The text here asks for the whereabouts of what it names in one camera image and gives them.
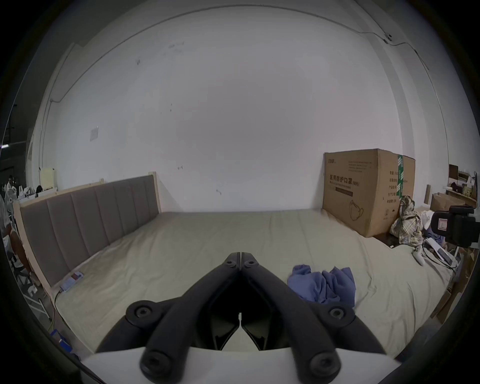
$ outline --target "white wall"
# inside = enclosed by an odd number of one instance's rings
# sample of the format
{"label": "white wall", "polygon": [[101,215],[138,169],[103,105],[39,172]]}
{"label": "white wall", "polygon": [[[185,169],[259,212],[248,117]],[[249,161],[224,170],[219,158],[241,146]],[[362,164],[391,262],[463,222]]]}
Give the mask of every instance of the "white wall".
{"label": "white wall", "polygon": [[[379,32],[351,2],[295,7]],[[125,38],[195,8],[148,2],[117,19],[72,51],[52,98]],[[43,150],[39,115],[32,169],[40,155],[40,164],[57,170],[60,188],[155,170],[163,210],[293,209],[321,206],[324,152],[408,148],[417,158],[415,196],[423,200],[427,183],[446,182],[448,159],[446,146],[440,161],[429,149],[432,127],[410,73],[422,67],[370,37],[273,8],[164,22],[114,48],[52,104]]]}

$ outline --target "crumpled blue towel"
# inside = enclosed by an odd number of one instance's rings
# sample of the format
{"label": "crumpled blue towel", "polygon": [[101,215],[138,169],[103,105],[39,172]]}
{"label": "crumpled blue towel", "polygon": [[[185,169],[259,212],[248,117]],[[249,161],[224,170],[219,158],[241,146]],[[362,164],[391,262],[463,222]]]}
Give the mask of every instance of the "crumpled blue towel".
{"label": "crumpled blue towel", "polygon": [[312,273],[308,265],[296,265],[287,284],[304,300],[320,304],[342,301],[352,308],[355,306],[355,280],[348,267]]}

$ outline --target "gray headboard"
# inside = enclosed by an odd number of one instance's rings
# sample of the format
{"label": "gray headboard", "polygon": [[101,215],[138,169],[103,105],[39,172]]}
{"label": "gray headboard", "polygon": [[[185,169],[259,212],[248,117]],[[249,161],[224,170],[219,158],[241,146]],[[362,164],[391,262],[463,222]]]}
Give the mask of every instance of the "gray headboard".
{"label": "gray headboard", "polygon": [[157,194],[155,174],[150,174],[20,205],[24,235],[49,286],[155,218],[159,213]]}

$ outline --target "small cardboard box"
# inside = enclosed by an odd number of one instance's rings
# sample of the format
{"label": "small cardboard box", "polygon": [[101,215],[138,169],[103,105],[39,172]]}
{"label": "small cardboard box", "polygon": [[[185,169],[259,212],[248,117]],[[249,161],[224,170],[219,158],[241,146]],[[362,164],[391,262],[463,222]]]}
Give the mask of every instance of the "small cardboard box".
{"label": "small cardboard box", "polygon": [[466,203],[457,199],[454,196],[446,195],[445,193],[434,193],[432,195],[432,202],[430,203],[430,210],[436,211],[448,211],[452,205],[465,205]]}
{"label": "small cardboard box", "polygon": [[323,208],[365,237],[388,232],[402,195],[413,196],[415,160],[382,149],[325,153]]}

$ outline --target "beige bed sheet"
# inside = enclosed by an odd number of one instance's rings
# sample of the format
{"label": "beige bed sheet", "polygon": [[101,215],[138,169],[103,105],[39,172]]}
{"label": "beige bed sheet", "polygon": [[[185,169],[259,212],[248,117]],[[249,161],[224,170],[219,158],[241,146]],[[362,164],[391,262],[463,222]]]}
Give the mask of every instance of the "beige bed sheet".
{"label": "beige bed sheet", "polygon": [[296,264],[350,267],[355,312],[392,357],[428,319],[451,275],[429,260],[420,266],[409,246],[366,239],[323,210],[163,213],[81,266],[84,279],[58,296],[57,308],[94,351],[129,304],[180,296],[238,251],[285,282]]}

